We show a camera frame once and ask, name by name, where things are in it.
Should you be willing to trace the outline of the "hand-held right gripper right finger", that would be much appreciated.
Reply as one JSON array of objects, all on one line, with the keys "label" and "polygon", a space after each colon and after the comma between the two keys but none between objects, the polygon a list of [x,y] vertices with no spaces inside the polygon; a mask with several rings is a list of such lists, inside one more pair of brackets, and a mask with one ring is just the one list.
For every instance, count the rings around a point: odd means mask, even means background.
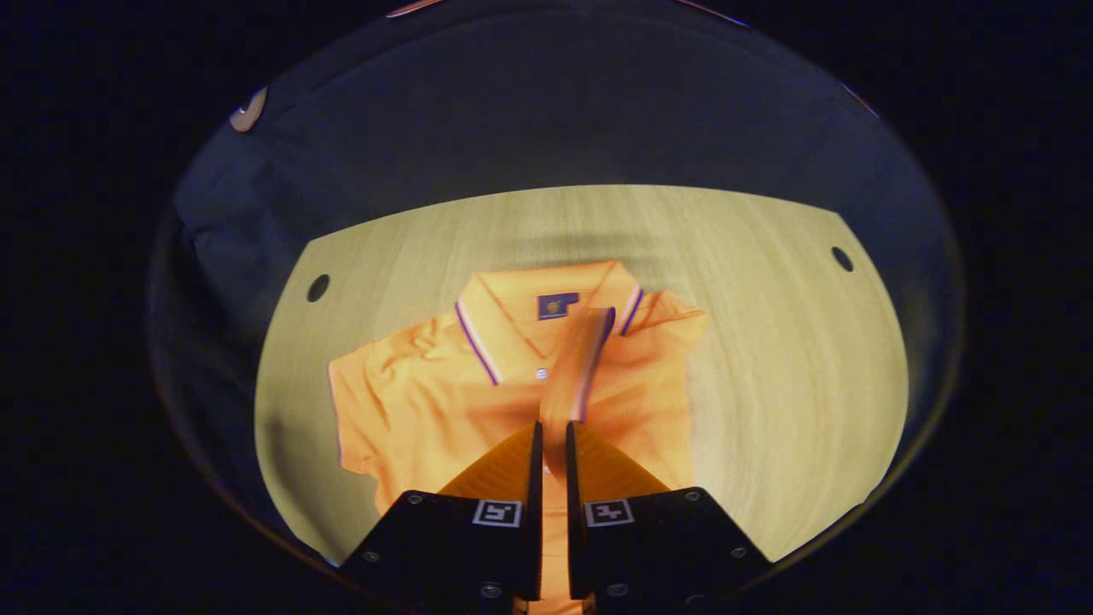
[{"label": "hand-held right gripper right finger", "polygon": [[575,421],[565,445],[569,591],[584,612],[707,612],[773,572],[707,490],[669,488]]}]

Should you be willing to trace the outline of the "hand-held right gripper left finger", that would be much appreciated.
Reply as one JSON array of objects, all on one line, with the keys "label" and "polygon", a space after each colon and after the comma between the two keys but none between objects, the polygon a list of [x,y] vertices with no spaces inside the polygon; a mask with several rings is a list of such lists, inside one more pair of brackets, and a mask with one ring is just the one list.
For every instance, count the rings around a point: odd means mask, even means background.
[{"label": "hand-held right gripper left finger", "polygon": [[543,428],[526,425],[437,493],[406,490],[341,565],[387,603],[530,603],[541,590]]}]

